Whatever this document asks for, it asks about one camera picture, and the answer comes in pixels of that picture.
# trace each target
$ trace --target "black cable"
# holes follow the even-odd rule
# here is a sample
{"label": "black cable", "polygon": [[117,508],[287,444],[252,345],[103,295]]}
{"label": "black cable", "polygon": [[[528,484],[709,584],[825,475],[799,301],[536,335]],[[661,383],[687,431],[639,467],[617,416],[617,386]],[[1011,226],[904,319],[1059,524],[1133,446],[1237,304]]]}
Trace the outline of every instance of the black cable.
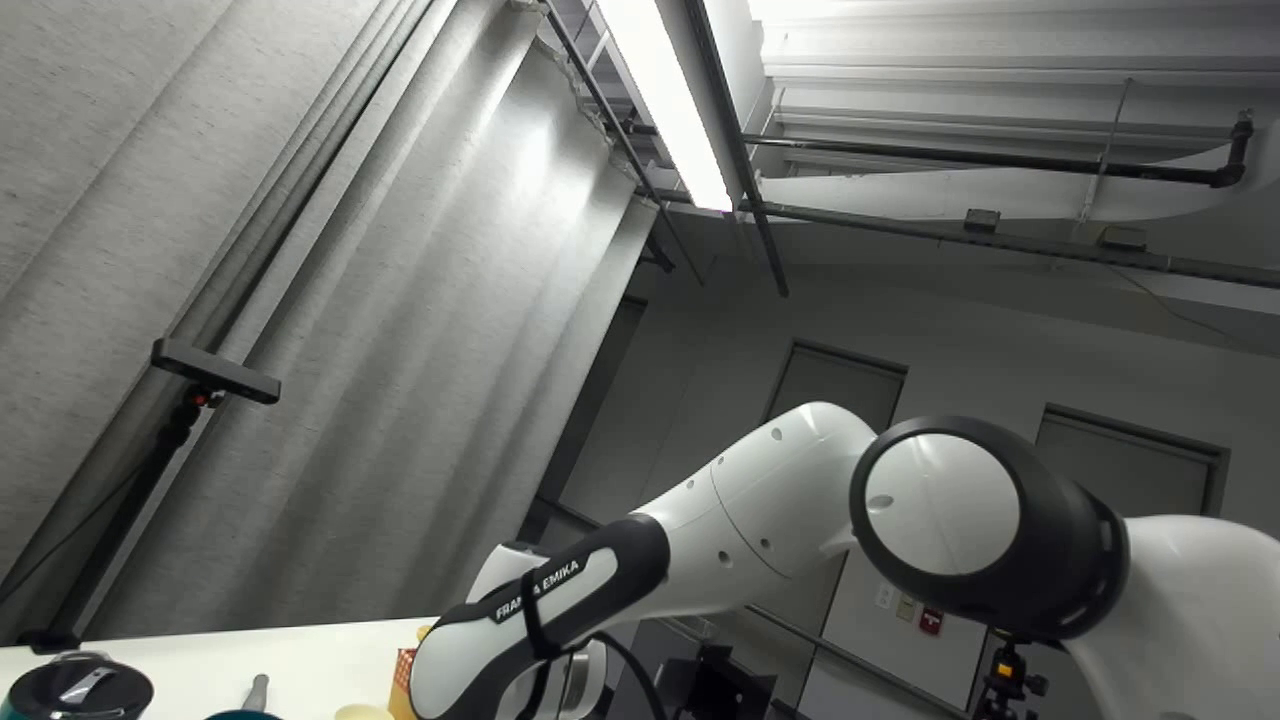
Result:
{"label": "black cable", "polygon": [[577,652],[568,652],[568,655],[565,655],[565,669],[560,669],[560,698],[557,698],[557,720],[560,720],[560,712],[565,712],[565,693],[568,693],[568,672],[573,672],[573,655],[577,655]]}
{"label": "black cable", "polygon": [[546,705],[549,694],[549,676],[553,676],[553,658],[546,658],[531,676],[531,687],[528,687],[528,698],[525,698],[525,712],[515,720],[536,720],[536,706]]}
{"label": "black cable", "polygon": [[1264,353],[1264,348],[1251,348],[1247,339],[1242,339],[1237,333],[1225,333],[1225,327],[1216,327],[1216,323],[1210,323],[1210,319],[1195,319],[1195,316],[1182,311],[1174,301],[1155,295],[1152,283],[1138,278],[1133,273],[1126,273],[1126,266],[1112,266],[1112,273],[1115,273],[1126,283],[1133,283],[1140,295],[1147,295],[1164,316],[1195,327],[1199,335],[1210,335],[1210,339],[1216,339],[1216,345],[1225,345],[1225,348],[1232,348],[1232,353]]}
{"label": "black cable", "polygon": [[103,512],[127,484],[134,484],[134,479],[122,479],[117,487],[108,487],[57,545],[49,545],[43,555],[38,555],[38,559],[29,564],[29,570],[8,577],[8,578],[0,584],[0,609],[3,609],[57,551],[66,551],[92,518],[102,518],[102,512]]}
{"label": "black cable", "polygon": [[[205,409],[218,409],[218,390],[210,386],[193,386],[189,401],[170,416],[170,422],[162,426],[162,439],[149,457],[144,471],[165,471],[171,451],[189,439],[193,422],[201,421]],[[0,609],[57,555],[66,551],[92,518],[102,518],[102,512],[126,490],[134,487],[137,475],[126,475],[122,484],[114,484],[60,539],[49,545],[43,555],[38,555],[22,577],[3,577],[0,584]]]}
{"label": "black cable", "polygon": [[633,669],[633,676],[638,676],[638,683],[639,683],[639,693],[649,698],[649,712],[658,720],[670,720],[664,698],[658,694],[658,683],[653,683],[649,669],[639,662],[639,655],[628,643],[619,643],[617,637],[609,637],[609,631],[598,631],[589,638],[601,638],[606,646],[614,646]]}
{"label": "black cable", "polygon": [[525,610],[525,637],[536,658],[553,662],[565,655],[565,646],[549,637],[546,617],[536,610],[531,570],[522,577],[522,610]]}

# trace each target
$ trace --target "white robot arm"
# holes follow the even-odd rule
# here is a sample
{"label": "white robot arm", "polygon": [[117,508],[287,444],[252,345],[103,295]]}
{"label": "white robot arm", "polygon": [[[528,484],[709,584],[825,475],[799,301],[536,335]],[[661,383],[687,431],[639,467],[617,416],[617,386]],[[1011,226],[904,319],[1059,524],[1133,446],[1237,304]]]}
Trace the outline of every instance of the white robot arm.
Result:
{"label": "white robot arm", "polygon": [[758,426],[628,518],[443,610],[415,652],[411,705],[431,720],[502,714],[522,676],[598,627],[724,610],[854,545],[944,610],[1064,638],[1107,720],[1280,705],[1275,539],[1216,518],[1126,524],[993,422],[911,421],[878,434],[831,403]]}

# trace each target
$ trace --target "ceiling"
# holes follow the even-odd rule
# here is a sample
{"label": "ceiling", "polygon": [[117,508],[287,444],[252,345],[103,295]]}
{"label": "ceiling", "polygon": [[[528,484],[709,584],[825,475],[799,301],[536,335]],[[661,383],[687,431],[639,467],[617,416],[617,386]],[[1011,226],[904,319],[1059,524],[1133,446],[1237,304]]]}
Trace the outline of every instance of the ceiling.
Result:
{"label": "ceiling", "polygon": [[[646,121],[593,11],[553,0],[617,110]],[[1088,164],[1221,168],[1242,117],[1256,123],[1237,188],[1097,178],[867,150],[758,149],[761,192],[854,214],[959,223],[1143,223],[1152,247],[1214,214],[1175,253],[1280,263],[1280,0],[703,0],[743,130]],[[661,140],[633,134],[658,185],[679,185]],[[1264,223],[1232,232],[1237,198]]]}
{"label": "ceiling", "polygon": [[[748,0],[774,130],[1175,158],[1280,100],[1275,0]],[[883,158],[792,150],[783,171]]]}

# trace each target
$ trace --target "cable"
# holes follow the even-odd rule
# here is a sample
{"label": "cable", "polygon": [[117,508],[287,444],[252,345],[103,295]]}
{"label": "cable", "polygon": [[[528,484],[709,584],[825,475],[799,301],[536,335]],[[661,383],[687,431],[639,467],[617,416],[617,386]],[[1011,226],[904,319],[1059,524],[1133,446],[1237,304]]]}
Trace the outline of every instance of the cable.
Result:
{"label": "cable", "polygon": [[549,694],[553,662],[557,662],[557,658],[546,658],[546,662],[536,669],[531,693],[528,693],[525,712],[522,712],[515,720],[536,720],[536,706],[541,706],[546,694]]}
{"label": "cable", "polygon": [[638,683],[639,683],[639,693],[649,698],[649,712],[658,720],[670,720],[664,698],[658,694],[653,676],[646,672],[639,655],[628,643],[619,643],[617,637],[609,637],[609,631],[598,631],[589,638],[601,638],[606,646],[614,646],[633,669],[633,676],[638,676]]}
{"label": "cable", "polygon": [[1195,319],[1195,316],[1182,311],[1174,301],[1155,295],[1155,290],[1152,290],[1143,278],[1138,278],[1133,273],[1126,273],[1126,266],[1112,266],[1112,273],[1115,273],[1126,283],[1133,283],[1140,295],[1147,295],[1164,316],[1195,327],[1199,335],[1210,335],[1210,339],[1216,339],[1216,345],[1225,345],[1225,348],[1232,348],[1232,353],[1262,353],[1262,348],[1245,345],[1242,335],[1232,335],[1232,333],[1225,333],[1225,327],[1216,327],[1216,323],[1210,323],[1210,319]]}
{"label": "cable", "polygon": [[66,551],[134,479],[122,479],[117,487],[108,487],[57,545],[49,545],[43,555],[38,555],[38,564],[29,564],[29,570],[8,577],[0,584],[0,609],[57,555]]}
{"label": "cable", "polygon": [[565,712],[565,693],[568,693],[568,672],[573,672],[573,655],[577,655],[577,652],[568,652],[568,655],[565,655],[565,669],[560,669],[560,698],[557,698],[557,720],[560,720],[560,712]]}
{"label": "cable", "polygon": [[[201,421],[205,409],[218,409],[220,390],[210,386],[193,386],[189,401],[170,416],[170,422],[162,426],[162,439],[144,465],[140,475],[149,471],[165,471],[171,451],[185,446],[193,422]],[[57,555],[66,551],[92,518],[102,518],[102,512],[126,490],[134,487],[137,475],[117,479],[60,539],[49,545],[43,555],[38,555],[22,577],[3,577],[0,584],[0,609]]]}

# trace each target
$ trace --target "small object on table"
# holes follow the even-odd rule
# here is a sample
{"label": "small object on table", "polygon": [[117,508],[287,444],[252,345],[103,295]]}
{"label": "small object on table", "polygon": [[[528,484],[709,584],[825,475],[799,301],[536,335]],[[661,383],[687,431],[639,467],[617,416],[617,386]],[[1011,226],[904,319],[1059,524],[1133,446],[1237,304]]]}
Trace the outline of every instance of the small object on table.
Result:
{"label": "small object on table", "polygon": [[232,706],[232,712],[218,712],[218,714],[210,714],[210,720],[278,720],[274,712],[268,712],[268,676],[264,672],[258,672],[252,676],[252,687],[248,687],[248,694],[244,694],[244,706]]}
{"label": "small object on table", "polygon": [[350,705],[331,720],[396,720],[387,706]]}
{"label": "small object on table", "polygon": [[71,652],[33,669],[8,687],[3,712],[18,720],[137,720],[154,705],[154,679],[108,655]]}
{"label": "small object on table", "polygon": [[408,672],[411,672],[411,646],[396,652],[396,676],[391,676],[391,720],[415,720],[411,698],[408,698]]}

